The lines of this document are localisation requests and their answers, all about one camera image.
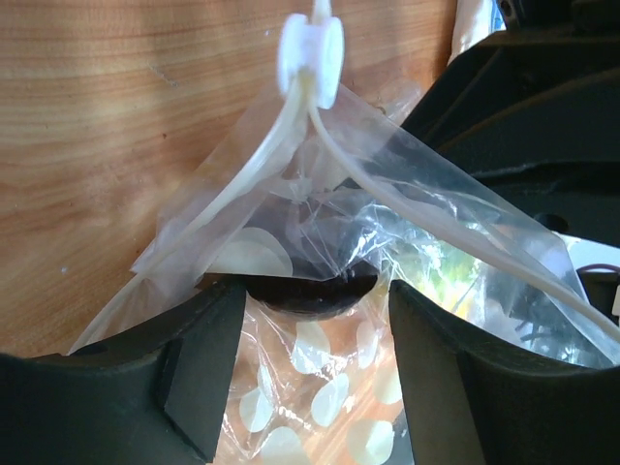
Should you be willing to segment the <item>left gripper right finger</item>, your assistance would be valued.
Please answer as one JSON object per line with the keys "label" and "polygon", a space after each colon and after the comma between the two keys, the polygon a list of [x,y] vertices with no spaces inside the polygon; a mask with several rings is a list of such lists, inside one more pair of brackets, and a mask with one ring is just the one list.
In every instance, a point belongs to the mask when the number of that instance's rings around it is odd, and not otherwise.
{"label": "left gripper right finger", "polygon": [[618,463],[618,368],[518,348],[403,281],[388,310],[417,464]]}

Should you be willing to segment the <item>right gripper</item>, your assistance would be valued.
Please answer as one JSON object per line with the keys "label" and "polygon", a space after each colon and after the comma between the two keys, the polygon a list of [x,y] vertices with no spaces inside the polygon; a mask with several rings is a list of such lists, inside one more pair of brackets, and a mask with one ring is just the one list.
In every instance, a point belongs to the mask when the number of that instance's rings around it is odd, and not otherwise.
{"label": "right gripper", "polygon": [[404,128],[558,233],[619,242],[619,5],[502,1]]}

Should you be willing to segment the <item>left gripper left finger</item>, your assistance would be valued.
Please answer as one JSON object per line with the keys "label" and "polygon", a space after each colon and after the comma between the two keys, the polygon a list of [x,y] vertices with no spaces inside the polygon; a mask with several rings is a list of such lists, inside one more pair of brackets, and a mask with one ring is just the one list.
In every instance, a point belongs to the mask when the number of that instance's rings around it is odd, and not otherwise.
{"label": "left gripper left finger", "polygon": [[71,355],[2,355],[2,462],[210,463],[245,302],[224,280]]}

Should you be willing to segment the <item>small dark purple fake fruit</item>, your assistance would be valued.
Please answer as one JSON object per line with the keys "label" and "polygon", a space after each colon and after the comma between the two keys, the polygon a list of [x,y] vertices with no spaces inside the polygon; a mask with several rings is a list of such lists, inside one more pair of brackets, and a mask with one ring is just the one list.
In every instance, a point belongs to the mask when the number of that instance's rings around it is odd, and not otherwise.
{"label": "small dark purple fake fruit", "polygon": [[332,207],[263,207],[248,225],[273,234],[292,263],[285,277],[265,271],[243,276],[249,295],[274,311],[302,320],[332,318],[352,308],[379,280],[379,268],[358,255],[360,232],[353,217]]}

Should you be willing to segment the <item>clear zip top bag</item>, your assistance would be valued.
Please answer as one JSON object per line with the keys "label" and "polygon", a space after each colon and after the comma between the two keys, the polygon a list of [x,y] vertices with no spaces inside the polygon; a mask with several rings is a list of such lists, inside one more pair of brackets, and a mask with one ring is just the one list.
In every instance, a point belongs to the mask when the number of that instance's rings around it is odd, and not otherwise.
{"label": "clear zip top bag", "polygon": [[74,355],[168,316],[207,275],[244,280],[217,403],[218,464],[384,464],[403,411],[388,287],[402,279],[510,346],[619,361],[560,237],[340,83],[327,1],[290,15],[268,89],[160,214]]}

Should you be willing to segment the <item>green fake fruit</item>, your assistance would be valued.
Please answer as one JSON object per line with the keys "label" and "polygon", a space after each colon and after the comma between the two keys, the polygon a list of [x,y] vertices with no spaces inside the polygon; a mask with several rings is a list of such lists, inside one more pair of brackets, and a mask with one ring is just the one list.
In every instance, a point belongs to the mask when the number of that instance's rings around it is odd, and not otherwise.
{"label": "green fake fruit", "polygon": [[477,314],[482,284],[477,259],[431,239],[398,241],[390,247],[389,259],[393,278],[405,281],[462,319]]}

